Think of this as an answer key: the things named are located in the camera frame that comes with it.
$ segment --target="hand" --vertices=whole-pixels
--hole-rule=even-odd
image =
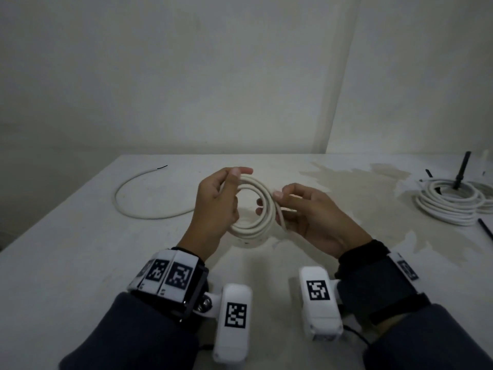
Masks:
[[[286,228],[333,257],[339,258],[349,249],[372,240],[327,194],[318,189],[293,183],[285,186],[282,192],[274,192],[273,197],[281,207],[295,210],[282,211]],[[258,199],[257,204],[262,206],[262,200]],[[257,208],[255,212],[259,215],[262,210]]]
[[[179,247],[185,248],[203,261],[219,246],[221,237],[235,223],[238,214],[238,183],[240,174],[251,174],[249,167],[225,167],[205,178],[199,184],[192,222]]]

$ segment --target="table surface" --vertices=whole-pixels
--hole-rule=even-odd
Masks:
[[[447,307],[493,355],[493,242],[479,226],[454,227],[418,211],[412,197],[425,169],[453,178],[460,155],[125,155],[0,253],[0,361],[3,369],[55,368],[90,334],[151,255],[176,245],[191,213],[165,220],[122,216],[112,191],[126,178],[169,165],[126,185],[128,209],[160,214],[191,207],[197,184],[223,166],[250,166],[272,189],[299,182],[329,192],[372,236],[398,251],[434,302]],[[466,177],[475,178],[472,159]],[[242,219],[255,196],[239,193]],[[485,216],[493,224],[491,216]],[[363,344],[351,333],[337,342],[306,341],[298,269],[337,261],[276,226],[243,241],[226,234],[207,261],[213,291],[225,283],[253,289],[250,354],[244,368],[363,368]],[[199,353],[195,368],[220,368]]]

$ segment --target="white plastic housing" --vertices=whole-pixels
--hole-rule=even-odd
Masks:
[[[227,284],[224,286],[221,309],[217,320],[217,332],[213,350],[214,361],[223,364],[237,364],[247,357],[250,340],[252,295],[249,286],[241,284]],[[245,305],[246,311],[242,311],[243,305]]]
[[[299,277],[306,337],[310,340],[337,339],[342,335],[343,324],[332,290],[334,283],[330,282],[327,271],[320,266],[305,266],[300,269]]]

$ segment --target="cable coil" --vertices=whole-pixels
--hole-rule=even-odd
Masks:
[[[416,204],[432,217],[459,226],[477,222],[478,213],[493,213],[493,187],[485,183],[462,182],[454,190],[454,180],[430,179],[416,196]]]
[[[191,209],[185,209],[182,211],[177,211],[173,212],[170,214],[162,214],[159,216],[144,216],[140,214],[135,214],[132,212],[127,211],[123,207],[120,206],[117,200],[117,194],[120,191],[120,189],[126,185],[130,180],[133,180],[135,178],[138,178],[141,175],[152,173],[156,170],[159,170],[162,168],[157,168],[157,169],[151,169],[151,170],[146,170],[144,172],[141,172],[139,174],[135,174],[132,177],[128,178],[124,182],[122,182],[113,192],[113,205],[115,209],[120,213],[123,214],[126,217],[130,218],[135,218],[135,219],[166,219],[166,218],[173,218],[173,217],[178,217],[183,214],[189,213],[194,210],[194,208]],[[280,225],[281,227],[286,230],[286,225],[284,222],[284,219],[282,217],[282,212],[280,209],[280,206],[272,199],[272,194],[270,190],[265,186],[261,181],[253,178],[252,176],[248,174],[241,174],[240,176],[240,184],[238,185],[238,190],[242,189],[248,189],[250,191],[255,192],[261,199],[264,205],[264,210],[262,211],[262,214],[257,218],[256,221],[250,224],[233,224],[229,232],[236,237],[239,237],[241,239],[254,239],[259,236],[262,236],[265,234],[274,224],[276,221],[276,212],[279,214],[279,219],[280,219]]]

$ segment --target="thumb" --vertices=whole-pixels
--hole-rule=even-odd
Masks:
[[[233,167],[224,181],[224,186],[219,197],[223,197],[226,200],[233,200],[238,192],[238,184],[240,183],[240,169]]]
[[[274,201],[284,208],[299,211],[301,214],[308,215],[311,212],[310,200],[305,200],[299,197],[287,195],[280,191],[275,191],[272,194]]]

